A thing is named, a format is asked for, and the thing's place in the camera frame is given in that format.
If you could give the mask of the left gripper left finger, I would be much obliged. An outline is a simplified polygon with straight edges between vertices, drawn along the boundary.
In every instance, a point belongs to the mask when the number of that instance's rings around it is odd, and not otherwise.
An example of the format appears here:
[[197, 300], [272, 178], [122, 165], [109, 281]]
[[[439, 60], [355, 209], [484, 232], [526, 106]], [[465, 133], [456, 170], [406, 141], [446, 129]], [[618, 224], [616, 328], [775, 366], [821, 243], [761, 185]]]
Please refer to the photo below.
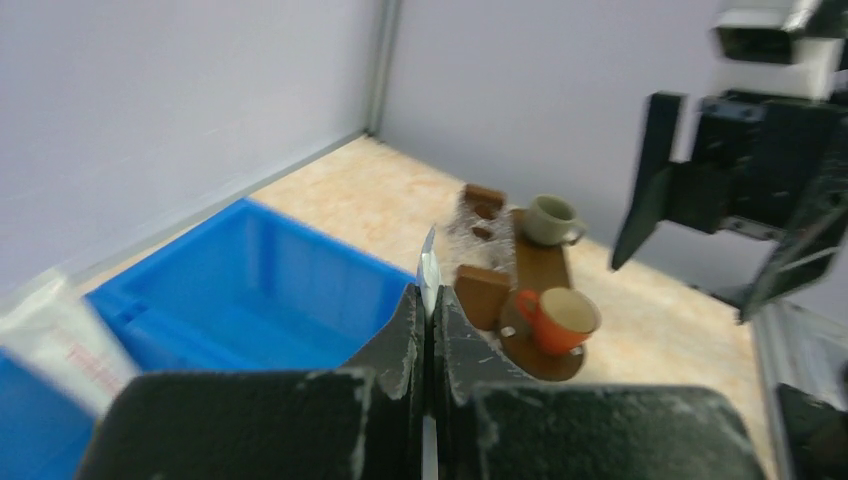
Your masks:
[[135, 378], [95, 430], [82, 479], [418, 479], [425, 310], [407, 286], [336, 369]]

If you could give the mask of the tall white toothpaste tube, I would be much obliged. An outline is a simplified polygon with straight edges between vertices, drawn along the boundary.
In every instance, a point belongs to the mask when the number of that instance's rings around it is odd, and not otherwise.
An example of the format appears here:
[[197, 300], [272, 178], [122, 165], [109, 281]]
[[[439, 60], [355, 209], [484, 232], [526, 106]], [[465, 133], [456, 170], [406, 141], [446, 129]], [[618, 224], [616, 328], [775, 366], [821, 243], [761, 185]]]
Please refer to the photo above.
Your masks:
[[141, 374], [105, 321], [55, 269], [1, 299], [1, 348], [94, 418]]

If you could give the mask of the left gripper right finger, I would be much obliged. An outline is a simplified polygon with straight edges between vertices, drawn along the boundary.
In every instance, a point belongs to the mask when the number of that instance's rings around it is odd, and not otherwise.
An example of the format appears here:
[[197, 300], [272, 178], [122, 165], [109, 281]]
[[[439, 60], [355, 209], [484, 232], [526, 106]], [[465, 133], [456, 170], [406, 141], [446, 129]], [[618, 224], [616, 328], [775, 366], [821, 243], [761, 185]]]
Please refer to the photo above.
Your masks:
[[443, 479], [762, 479], [737, 411], [699, 386], [534, 380], [469, 323], [450, 287], [433, 316]]

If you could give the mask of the white toothpaste teal cap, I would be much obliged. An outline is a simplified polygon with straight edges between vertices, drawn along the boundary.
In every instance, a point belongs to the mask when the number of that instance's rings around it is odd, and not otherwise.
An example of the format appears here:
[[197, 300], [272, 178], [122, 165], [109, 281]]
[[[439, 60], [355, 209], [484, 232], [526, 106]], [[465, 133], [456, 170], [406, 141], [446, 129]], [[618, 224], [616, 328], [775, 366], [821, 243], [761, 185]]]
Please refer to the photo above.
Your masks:
[[436, 310], [438, 289], [442, 283], [439, 262], [434, 252], [435, 236], [436, 227], [432, 226], [422, 244], [416, 273], [416, 280], [427, 320], [433, 318]]

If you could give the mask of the white ceramic cup cork base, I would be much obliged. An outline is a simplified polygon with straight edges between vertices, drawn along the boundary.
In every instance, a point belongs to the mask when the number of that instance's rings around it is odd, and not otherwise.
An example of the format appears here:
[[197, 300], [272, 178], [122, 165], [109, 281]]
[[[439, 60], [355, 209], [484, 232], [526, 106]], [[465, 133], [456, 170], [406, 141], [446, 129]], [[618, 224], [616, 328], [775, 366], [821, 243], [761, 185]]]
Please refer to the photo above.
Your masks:
[[526, 209], [522, 230], [535, 244], [555, 246], [575, 245], [588, 228], [570, 203], [555, 195], [540, 194]]

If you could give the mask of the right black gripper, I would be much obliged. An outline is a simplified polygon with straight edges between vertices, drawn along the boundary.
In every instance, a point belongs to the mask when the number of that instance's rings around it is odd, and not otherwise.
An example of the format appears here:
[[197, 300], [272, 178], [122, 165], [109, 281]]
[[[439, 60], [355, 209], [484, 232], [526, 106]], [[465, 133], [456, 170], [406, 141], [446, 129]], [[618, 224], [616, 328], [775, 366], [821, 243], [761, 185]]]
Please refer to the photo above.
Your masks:
[[[684, 101], [671, 92], [648, 98], [630, 206], [610, 259], [613, 270], [665, 219]], [[822, 157], [846, 117], [844, 104], [742, 91], [700, 101], [688, 169], [689, 227], [713, 234], [745, 219], [783, 229], [752, 282], [724, 299], [737, 308], [737, 323], [822, 280], [841, 250], [847, 155]]]

